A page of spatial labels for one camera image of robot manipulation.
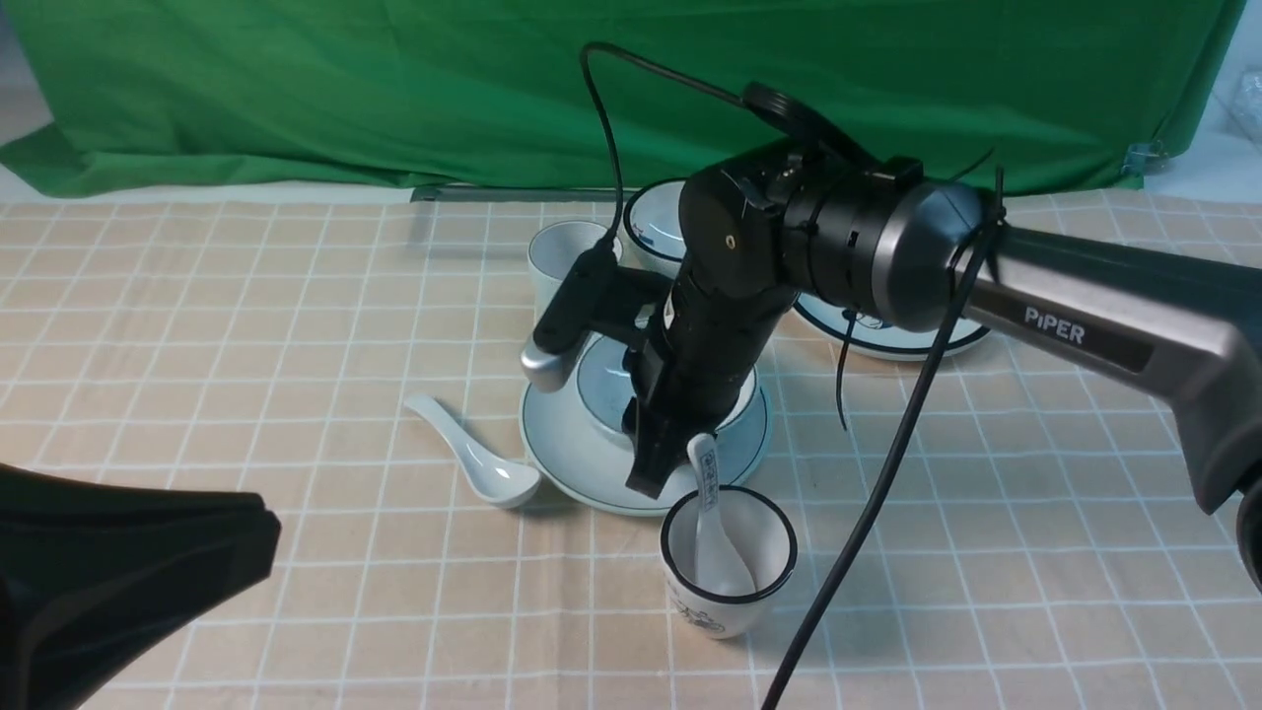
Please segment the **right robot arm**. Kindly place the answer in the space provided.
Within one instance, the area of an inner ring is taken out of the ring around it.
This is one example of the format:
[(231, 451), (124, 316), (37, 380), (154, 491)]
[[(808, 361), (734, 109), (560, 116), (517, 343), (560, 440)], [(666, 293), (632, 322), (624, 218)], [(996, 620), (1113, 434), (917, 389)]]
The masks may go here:
[(1166, 404), (1201, 511), (1243, 496), (1235, 544), (1259, 580), (1258, 269), (1015, 228), (994, 193), (914, 159), (861, 170), (789, 140), (689, 177), (679, 219), (685, 257), (626, 364), (631, 491), (660, 496), (798, 298), (928, 332), (992, 235), (965, 319)]

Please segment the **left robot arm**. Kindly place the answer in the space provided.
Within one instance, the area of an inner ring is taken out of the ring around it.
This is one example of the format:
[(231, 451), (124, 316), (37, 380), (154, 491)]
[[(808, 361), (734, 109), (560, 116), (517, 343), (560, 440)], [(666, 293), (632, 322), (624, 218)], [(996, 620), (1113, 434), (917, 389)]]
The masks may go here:
[(1, 472), (1, 705), (77, 709), (197, 617), (266, 580), (281, 523), (252, 491)]

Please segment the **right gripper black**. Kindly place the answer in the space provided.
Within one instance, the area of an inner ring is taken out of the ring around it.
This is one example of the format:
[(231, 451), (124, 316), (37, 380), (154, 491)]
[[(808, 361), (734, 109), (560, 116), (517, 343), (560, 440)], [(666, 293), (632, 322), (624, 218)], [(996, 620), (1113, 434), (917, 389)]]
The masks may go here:
[(695, 266), (681, 266), (650, 319), (644, 393), (625, 409), (634, 460), (631, 491), (658, 499), (688, 459), (699, 433), (721, 428), (798, 288), (771, 286), (748, 298), (722, 293)]

